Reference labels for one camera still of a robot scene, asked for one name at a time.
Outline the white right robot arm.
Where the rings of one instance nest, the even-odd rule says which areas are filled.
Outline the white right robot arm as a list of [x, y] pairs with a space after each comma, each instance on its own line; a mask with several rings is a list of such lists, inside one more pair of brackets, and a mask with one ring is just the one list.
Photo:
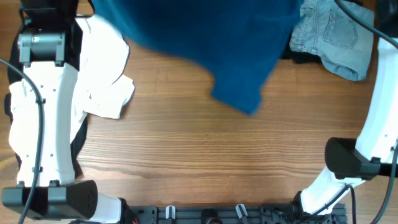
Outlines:
[[382, 1], [377, 11], [351, 1], [304, 0], [290, 49], [320, 58], [323, 66], [351, 81], [366, 78], [378, 50], [376, 82], [365, 124], [356, 138], [331, 138], [326, 165], [299, 192], [292, 217], [307, 221], [330, 214], [346, 194], [367, 180], [397, 177], [397, 2]]

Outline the teal blue polo shirt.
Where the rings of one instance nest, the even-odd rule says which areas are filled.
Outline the teal blue polo shirt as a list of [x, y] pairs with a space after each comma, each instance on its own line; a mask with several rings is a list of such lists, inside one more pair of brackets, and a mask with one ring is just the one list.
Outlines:
[[137, 45], [191, 60], [215, 99], [252, 115], [300, 19], [292, 0], [97, 0], [97, 15]]

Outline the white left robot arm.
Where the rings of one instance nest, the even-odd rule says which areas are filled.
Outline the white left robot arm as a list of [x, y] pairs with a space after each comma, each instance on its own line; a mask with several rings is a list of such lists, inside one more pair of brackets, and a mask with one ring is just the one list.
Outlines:
[[2, 191], [2, 204], [20, 222], [130, 223], [126, 202], [98, 192], [92, 180], [77, 182], [70, 149], [71, 108], [80, 69], [83, 32], [76, 22], [77, 1], [22, 1], [17, 36], [27, 99], [13, 123], [20, 124], [21, 167], [15, 187]]

